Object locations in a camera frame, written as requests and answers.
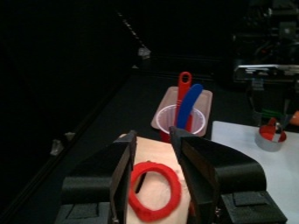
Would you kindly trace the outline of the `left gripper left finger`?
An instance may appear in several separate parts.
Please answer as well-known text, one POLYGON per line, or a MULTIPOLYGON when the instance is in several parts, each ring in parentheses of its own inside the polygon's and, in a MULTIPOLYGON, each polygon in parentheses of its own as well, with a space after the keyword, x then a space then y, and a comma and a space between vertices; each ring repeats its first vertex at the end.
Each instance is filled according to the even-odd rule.
POLYGON ((63 180, 61 211, 54 224, 127 224, 137 132, 81 162, 63 180))

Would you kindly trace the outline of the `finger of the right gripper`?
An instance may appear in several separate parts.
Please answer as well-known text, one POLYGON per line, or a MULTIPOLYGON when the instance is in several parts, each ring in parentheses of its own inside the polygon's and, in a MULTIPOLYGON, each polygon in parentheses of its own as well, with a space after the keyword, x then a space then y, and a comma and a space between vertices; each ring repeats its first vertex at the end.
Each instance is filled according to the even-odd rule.
POLYGON ((263 100, 265 100, 265 82, 262 79, 254 79, 250 86, 250 102, 253 107, 253 116, 257 123, 262 122, 263 100))
POLYGON ((285 112, 282 122, 287 126, 299 111, 299 84, 290 87, 285 94, 285 112))

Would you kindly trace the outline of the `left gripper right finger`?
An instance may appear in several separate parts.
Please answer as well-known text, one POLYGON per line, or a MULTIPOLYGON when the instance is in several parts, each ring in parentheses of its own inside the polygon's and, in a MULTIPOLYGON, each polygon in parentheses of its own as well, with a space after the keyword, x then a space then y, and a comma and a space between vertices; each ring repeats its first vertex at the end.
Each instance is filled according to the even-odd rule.
POLYGON ((177 127, 170 136, 191 194, 187 224, 286 224, 259 162, 177 127))

